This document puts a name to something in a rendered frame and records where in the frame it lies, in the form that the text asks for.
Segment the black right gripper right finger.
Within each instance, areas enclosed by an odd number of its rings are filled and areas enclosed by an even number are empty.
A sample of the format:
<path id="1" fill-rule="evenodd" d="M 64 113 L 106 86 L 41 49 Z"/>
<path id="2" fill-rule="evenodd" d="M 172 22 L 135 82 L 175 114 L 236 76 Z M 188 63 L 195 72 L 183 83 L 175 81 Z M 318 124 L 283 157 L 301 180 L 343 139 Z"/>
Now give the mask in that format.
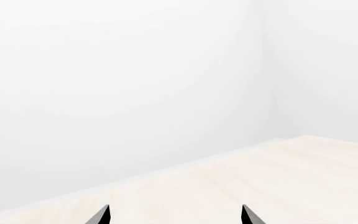
<path id="1" fill-rule="evenodd" d="M 266 224 L 247 205 L 242 205 L 241 222 L 242 224 Z"/>

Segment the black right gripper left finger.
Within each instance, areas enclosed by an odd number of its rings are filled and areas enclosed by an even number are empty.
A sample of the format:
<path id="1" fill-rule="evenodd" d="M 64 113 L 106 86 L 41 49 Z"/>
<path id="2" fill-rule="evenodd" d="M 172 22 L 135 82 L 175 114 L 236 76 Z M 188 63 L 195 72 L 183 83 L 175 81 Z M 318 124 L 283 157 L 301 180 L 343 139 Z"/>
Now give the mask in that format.
<path id="1" fill-rule="evenodd" d="M 111 214 L 109 205 L 103 206 L 85 224 L 110 224 Z"/>

